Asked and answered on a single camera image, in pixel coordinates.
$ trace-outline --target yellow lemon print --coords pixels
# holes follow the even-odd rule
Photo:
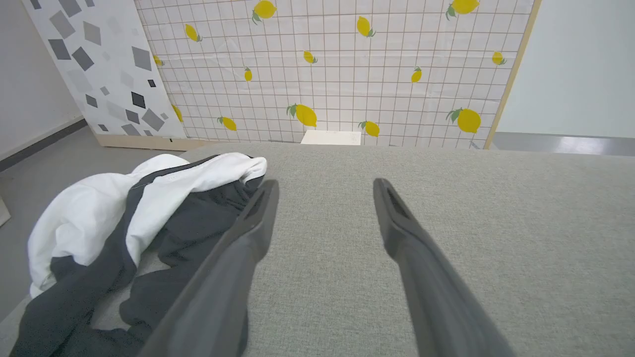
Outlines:
[[[181,115],[181,110],[177,108],[174,104],[172,104],[172,108],[174,108],[174,112],[177,114],[178,120],[183,123],[183,116]]]
[[[256,6],[253,7],[253,13],[251,13],[251,21],[258,25],[258,22],[262,22],[261,18],[271,18],[274,15],[277,8],[267,0],[262,0]]]
[[[448,117],[452,119],[452,123],[454,123],[454,120],[458,119],[458,128],[466,133],[476,133],[476,130],[478,130],[481,126],[481,116],[471,109],[460,108],[455,111],[451,111],[445,119],[448,120]]]
[[[358,124],[358,128],[360,126],[362,129],[366,129],[366,134],[369,134],[372,137],[379,136],[379,126],[372,121],[362,121]]]
[[[154,55],[154,63],[156,63],[157,65],[165,64],[165,62],[163,62],[157,55]]]
[[[190,25],[185,25],[185,34],[187,35],[187,37],[191,38],[192,41],[196,41],[196,42],[201,42],[203,40],[203,38],[196,34],[196,30],[190,26]]]
[[[309,51],[304,51],[304,59],[310,64],[315,64],[318,62],[318,59],[314,58]]]
[[[306,126],[318,126],[318,116],[313,109],[302,104],[289,105],[286,108],[286,113],[295,117],[298,114],[298,120]]]
[[[218,118],[218,122],[223,124],[227,129],[236,131],[236,123],[234,123],[233,120],[227,117],[221,116]]]
[[[377,32],[370,28],[370,23],[365,17],[358,19],[358,31],[362,36],[373,37]]]
[[[419,82],[419,79],[421,79],[421,68],[419,67],[415,67],[415,72],[412,74],[412,83],[414,82]]]
[[[445,18],[449,20],[450,18],[448,15],[457,17],[457,13],[461,15],[468,14],[474,11],[478,4],[479,3],[476,0],[454,0],[454,2],[448,7],[448,11],[445,12]]]
[[[494,52],[494,56],[491,57],[492,62],[497,65],[506,64],[507,60],[503,57],[501,52]]]

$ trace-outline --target cloth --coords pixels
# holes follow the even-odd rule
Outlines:
[[[166,168],[188,165],[174,155],[152,158],[128,175],[102,173],[90,176],[62,191],[45,209],[29,237],[31,297],[55,284],[49,267],[52,257],[71,256],[78,264],[91,264],[102,251],[125,209],[126,195],[139,179]],[[126,248],[136,266],[141,252],[190,192],[213,189],[226,183],[261,177],[264,158],[238,152],[219,155],[188,170],[179,170],[149,182],[131,217]]]
[[[242,172],[224,183],[232,172],[240,172],[236,166],[218,165],[227,160],[242,167]],[[247,165],[251,160],[257,160],[259,165]],[[26,307],[11,355],[136,355],[202,260],[256,191],[265,167],[263,158],[220,155],[141,178],[125,197],[121,219],[90,264],[77,263],[73,255],[52,258],[49,268],[57,282]],[[157,223],[139,215],[152,215],[161,222],[161,217],[153,215],[155,212],[170,218],[159,226],[158,234],[150,234]],[[130,237],[134,242],[141,242],[136,246],[140,254],[155,235],[159,258],[172,268],[135,281],[129,300],[121,306],[122,318],[131,328],[128,331],[90,328],[98,301],[128,285],[137,271],[134,258],[137,250],[131,250]],[[246,339],[245,319],[240,353]]]

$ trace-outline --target grid pattern wall panel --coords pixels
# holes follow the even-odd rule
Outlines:
[[[533,0],[138,0],[188,137],[480,149]]]

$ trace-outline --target gray upholstered table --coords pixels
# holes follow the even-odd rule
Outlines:
[[[635,354],[635,158],[293,144],[183,157],[231,151],[267,158],[281,189],[251,290],[247,356],[416,354],[381,244],[375,177],[393,183],[519,356]],[[160,267],[148,254],[140,270]],[[126,294],[96,326],[121,326]],[[3,322],[2,351],[19,316]]]

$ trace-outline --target white wall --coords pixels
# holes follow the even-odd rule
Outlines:
[[[543,0],[497,131],[635,138],[634,13]]]
[[[81,115],[20,1],[0,11],[0,159]]]

